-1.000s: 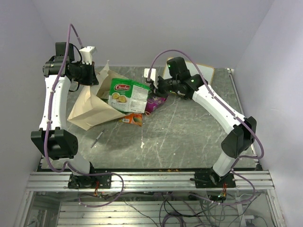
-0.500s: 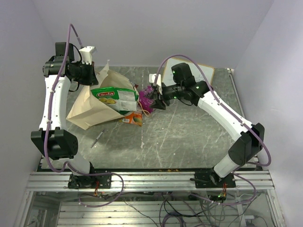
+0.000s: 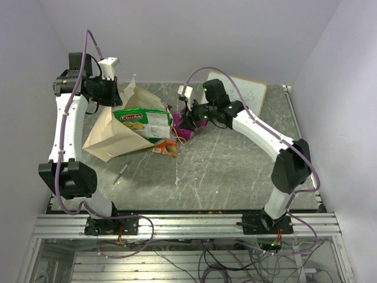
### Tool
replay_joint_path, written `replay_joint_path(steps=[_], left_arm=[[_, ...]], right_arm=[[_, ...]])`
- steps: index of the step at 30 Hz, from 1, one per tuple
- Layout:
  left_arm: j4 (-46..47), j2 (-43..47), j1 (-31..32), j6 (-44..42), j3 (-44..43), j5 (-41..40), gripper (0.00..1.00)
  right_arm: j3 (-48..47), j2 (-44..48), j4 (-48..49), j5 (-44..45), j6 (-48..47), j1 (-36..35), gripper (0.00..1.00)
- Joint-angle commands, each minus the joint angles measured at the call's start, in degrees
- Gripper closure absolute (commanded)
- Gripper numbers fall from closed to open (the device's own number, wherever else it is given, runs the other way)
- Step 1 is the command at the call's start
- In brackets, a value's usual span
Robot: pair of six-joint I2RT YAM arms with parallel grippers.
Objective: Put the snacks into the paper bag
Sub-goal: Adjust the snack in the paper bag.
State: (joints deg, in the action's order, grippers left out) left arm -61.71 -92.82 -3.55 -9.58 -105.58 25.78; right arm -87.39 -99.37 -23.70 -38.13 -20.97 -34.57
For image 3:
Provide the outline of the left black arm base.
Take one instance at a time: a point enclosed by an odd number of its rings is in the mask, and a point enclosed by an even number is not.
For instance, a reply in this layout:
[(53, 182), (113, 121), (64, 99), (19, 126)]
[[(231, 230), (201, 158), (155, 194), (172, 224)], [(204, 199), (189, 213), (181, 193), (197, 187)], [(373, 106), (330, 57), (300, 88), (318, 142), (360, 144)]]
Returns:
[(102, 235), (136, 235), (138, 232), (138, 217), (135, 215), (119, 215), (118, 210), (111, 202), (110, 219), (97, 217), (91, 213), (87, 218), (84, 234), (88, 236)]

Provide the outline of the purple grape candy bag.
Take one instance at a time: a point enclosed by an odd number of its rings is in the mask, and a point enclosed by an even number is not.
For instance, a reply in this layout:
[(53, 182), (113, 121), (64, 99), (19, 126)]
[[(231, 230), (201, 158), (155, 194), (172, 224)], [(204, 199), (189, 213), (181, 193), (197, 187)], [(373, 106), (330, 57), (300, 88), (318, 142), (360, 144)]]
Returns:
[(199, 125), (193, 126), (188, 121), (184, 120), (181, 112), (173, 114), (173, 129), (176, 130), (177, 135), (184, 140), (192, 139), (196, 133), (207, 126), (208, 120), (202, 121)]

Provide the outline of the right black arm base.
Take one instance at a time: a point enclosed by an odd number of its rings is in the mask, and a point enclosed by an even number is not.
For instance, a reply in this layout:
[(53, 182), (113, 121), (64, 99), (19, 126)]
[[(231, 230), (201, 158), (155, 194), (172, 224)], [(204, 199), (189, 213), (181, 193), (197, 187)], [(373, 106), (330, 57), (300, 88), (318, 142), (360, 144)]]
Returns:
[(236, 225), (242, 227), (245, 235), (277, 235), (279, 232), (288, 235), (294, 232), (290, 216), (285, 214), (278, 219), (272, 219), (263, 209), (247, 210)]

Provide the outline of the large green Chiaba chips bag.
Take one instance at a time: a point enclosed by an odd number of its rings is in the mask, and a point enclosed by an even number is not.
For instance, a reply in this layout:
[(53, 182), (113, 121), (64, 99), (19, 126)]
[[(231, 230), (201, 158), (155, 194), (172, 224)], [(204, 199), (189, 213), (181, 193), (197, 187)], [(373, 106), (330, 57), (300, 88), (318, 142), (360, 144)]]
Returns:
[(173, 119), (166, 110), (131, 108), (113, 111), (113, 115), (126, 128), (145, 139), (170, 138)]

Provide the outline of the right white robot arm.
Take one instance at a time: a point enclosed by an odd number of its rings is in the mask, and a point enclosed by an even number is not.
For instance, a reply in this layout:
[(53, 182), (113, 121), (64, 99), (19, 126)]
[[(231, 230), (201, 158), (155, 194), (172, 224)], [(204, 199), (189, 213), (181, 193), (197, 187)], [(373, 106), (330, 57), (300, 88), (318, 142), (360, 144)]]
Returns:
[(241, 101), (231, 101), (219, 79), (203, 83), (203, 90), (206, 103), (200, 104), (193, 98), (191, 87), (179, 86), (178, 96), (186, 105), (179, 127), (195, 131), (204, 121), (216, 120), (249, 138), (271, 157), (275, 163), (271, 174), (274, 189), (259, 224), (264, 232), (273, 233), (280, 227), (280, 219), (286, 214), (294, 190), (305, 183), (312, 172), (308, 165), (309, 145), (303, 139), (293, 140), (279, 133)]

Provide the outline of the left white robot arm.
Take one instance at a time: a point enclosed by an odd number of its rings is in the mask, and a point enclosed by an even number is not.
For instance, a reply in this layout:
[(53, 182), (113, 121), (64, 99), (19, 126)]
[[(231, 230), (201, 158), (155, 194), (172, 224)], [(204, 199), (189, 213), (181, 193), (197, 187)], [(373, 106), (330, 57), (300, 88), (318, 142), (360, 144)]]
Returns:
[(53, 83), (57, 105), (54, 143), (46, 163), (38, 166), (38, 174), (55, 195), (61, 209), (75, 215), (86, 209), (107, 234), (120, 228), (113, 203), (97, 190), (97, 174), (82, 161), (82, 132), (88, 103), (120, 106), (115, 68), (116, 57), (97, 62), (100, 71), (93, 75), (89, 54), (69, 54), (69, 68)]

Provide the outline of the beige paper bag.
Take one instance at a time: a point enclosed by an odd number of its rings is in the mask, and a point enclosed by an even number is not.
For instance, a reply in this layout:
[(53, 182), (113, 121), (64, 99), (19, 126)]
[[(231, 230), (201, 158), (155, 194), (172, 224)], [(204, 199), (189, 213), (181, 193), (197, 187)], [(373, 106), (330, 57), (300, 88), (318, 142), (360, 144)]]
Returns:
[(132, 80), (120, 91), (120, 98), (123, 102), (121, 106), (104, 107), (82, 147), (105, 162), (122, 154), (153, 147), (156, 142), (165, 140), (145, 139), (126, 128), (113, 115), (113, 111), (131, 108), (163, 111), (165, 107), (157, 96), (137, 87), (135, 80)]

